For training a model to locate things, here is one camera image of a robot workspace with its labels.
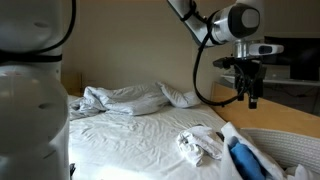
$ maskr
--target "wrinkled sheet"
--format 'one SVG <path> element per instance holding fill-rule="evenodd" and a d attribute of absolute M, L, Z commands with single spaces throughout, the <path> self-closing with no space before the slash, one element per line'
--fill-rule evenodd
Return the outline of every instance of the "wrinkled sheet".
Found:
<path fill-rule="evenodd" d="M 181 93 L 170 86 L 155 82 L 117 90 L 86 87 L 83 98 L 70 104 L 70 120 L 90 117 L 101 112 L 143 115 L 159 111 L 167 104 L 188 108 L 200 104 L 194 92 Z"/>
<path fill-rule="evenodd" d="M 180 153 L 177 135 L 197 124 L 220 131 L 225 122 L 206 105 L 165 106 L 142 116 L 99 114 L 70 122 L 73 180 L 219 179 L 220 161 L 203 157 L 194 167 Z"/>

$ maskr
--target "bed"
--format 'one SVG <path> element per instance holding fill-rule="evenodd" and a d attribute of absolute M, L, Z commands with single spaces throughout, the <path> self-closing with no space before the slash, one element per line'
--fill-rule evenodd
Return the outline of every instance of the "bed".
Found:
<path fill-rule="evenodd" d="M 203 164 L 195 167 L 181 155 L 176 139 L 181 131 L 195 125 L 220 132 L 226 123 L 204 104 L 190 108 L 168 105 L 157 112 L 138 116 L 100 113 L 70 121 L 69 163 L 76 166 L 72 179 L 219 179 L 220 160 L 204 156 Z M 259 148 L 280 161 L 282 167 L 302 163 L 320 172 L 319 139 L 264 129 L 245 131 Z M 279 148 L 289 140 L 294 140 L 294 144 Z"/>

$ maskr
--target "headboard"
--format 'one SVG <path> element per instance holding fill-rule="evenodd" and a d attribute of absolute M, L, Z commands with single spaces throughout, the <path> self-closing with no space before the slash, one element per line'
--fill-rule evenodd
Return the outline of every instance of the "headboard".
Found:
<path fill-rule="evenodd" d="M 236 95 L 234 89 L 214 83 L 211 99 L 222 101 Z M 225 121 L 239 128 L 263 128 L 320 138 L 320 117 L 259 98 L 257 109 L 248 108 L 248 96 L 225 107 L 212 107 Z"/>

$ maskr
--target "wall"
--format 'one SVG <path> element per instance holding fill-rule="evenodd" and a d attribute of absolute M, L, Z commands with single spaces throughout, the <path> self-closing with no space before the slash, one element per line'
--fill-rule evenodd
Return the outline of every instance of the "wall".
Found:
<path fill-rule="evenodd" d="M 202 15 L 234 3 L 196 2 Z M 268 0 L 266 30 L 273 34 L 320 32 L 319 25 L 314 26 L 320 1 L 307 2 Z M 166 0 L 78 0 L 78 3 L 76 27 L 64 47 L 63 71 L 83 73 L 84 87 L 116 89 L 160 80 L 182 92 L 193 89 L 197 46 Z M 204 51 L 198 86 L 206 97 L 210 97 L 212 81 L 218 81 L 223 72 L 213 68 L 212 61 L 229 56 L 231 50 L 227 44 Z"/>

